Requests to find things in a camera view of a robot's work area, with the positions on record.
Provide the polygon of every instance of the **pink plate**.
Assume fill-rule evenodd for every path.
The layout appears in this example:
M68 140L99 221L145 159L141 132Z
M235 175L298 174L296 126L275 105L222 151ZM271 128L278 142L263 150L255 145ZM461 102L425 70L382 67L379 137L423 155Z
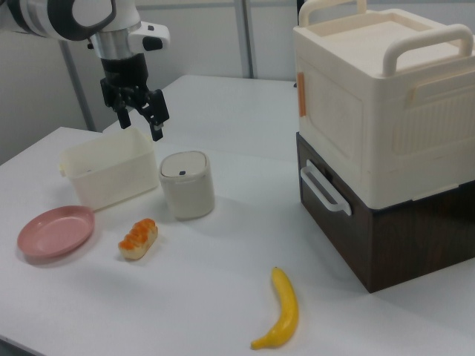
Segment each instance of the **pink plate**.
M94 213L85 206L63 206L35 217L18 236L18 247L31 257L55 257L86 241L94 230Z

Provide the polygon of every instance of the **white plastic container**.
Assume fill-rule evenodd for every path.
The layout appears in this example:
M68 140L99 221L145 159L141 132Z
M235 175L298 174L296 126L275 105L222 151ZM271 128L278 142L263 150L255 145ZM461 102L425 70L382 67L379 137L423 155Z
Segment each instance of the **white plastic container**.
M211 166L203 152L180 152L166 157L160 165L160 181L168 209L177 219L194 219L213 210Z
M468 27L401 10L294 29L300 135L369 208L475 179L475 56Z
M104 208L159 184L151 141L136 128L104 135L61 153L60 172L82 205Z

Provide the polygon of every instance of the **banana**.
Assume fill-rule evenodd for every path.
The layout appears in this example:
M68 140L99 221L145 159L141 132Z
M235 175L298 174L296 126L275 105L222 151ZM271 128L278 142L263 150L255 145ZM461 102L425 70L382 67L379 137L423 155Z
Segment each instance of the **banana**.
M254 350L282 346L297 329L298 301L289 278L280 268L274 267L272 283L281 300L281 316L267 334L251 342L251 348Z

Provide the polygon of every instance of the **white lidded container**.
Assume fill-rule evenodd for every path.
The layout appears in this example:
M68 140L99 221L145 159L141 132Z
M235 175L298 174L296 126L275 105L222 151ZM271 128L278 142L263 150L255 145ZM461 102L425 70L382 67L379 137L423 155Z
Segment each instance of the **white lidded container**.
M63 151L59 167L81 204L93 210L159 184L152 142L132 127Z
M213 210L211 166L203 152L166 157L160 165L160 181L168 209L177 219L194 219Z
M402 10L294 29L300 135L373 209L475 179L474 36Z

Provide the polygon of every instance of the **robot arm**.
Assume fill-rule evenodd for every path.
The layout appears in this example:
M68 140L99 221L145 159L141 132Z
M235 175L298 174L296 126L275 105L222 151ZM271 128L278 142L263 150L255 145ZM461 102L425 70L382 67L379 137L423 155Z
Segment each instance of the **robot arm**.
M130 126L127 107L144 116L154 141L168 116L161 90L147 87L144 53L167 48L168 28L140 21L134 0L0 0L0 30L89 41L101 59L105 104Z

